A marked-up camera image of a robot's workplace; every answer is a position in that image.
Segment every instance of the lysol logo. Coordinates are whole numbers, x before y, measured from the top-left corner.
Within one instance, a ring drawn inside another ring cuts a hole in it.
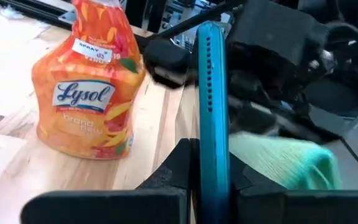
[[[83,108],[101,113],[106,109],[115,87],[99,80],[74,80],[57,83],[53,91],[53,106]]]

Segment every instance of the wooden table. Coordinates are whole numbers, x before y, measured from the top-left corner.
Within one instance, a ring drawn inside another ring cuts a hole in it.
[[[0,13],[1,224],[18,223],[22,206],[51,190],[136,188],[175,147],[175,136],[180,138],[178,133],[186,134],[189,128],[175,134],[183,90],[166,90],[146,77],[135,103],[134,145],[126,159],[77,159],[42,144],[35,135],[39,112],[30,69],[69,34],[34,19],[7,19]]]

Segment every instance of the green cloth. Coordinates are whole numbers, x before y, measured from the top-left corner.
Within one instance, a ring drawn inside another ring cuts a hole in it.
[[[334,190],[341,180],[333,153],[313,142],[241,132],[229,137],[240,160],[292,190]]]

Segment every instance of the black machine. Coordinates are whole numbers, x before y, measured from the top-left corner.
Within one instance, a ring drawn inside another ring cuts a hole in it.
[[[34,7],[13,6],[34,16]],[[169,38],[226,11],[235,15],[223,78],[236,130],[271,134],[278,126],[274,135],[324,143],[357,125],[358,0],[222,2],[164,32],[136,37],[153,79],[167,88],[199,85],[198,41],[190,53]],[[70,28],[51,14],[44,19]],[[358,191],[287,190],[232,154],[230,180],[229,220],[206,222],[202,217],[208,211],[200,207],[200,140],[182,139],[137,189],[40,195],[23,208],[21,222],[186,224],[193,202],[197,223],[358,223]]]

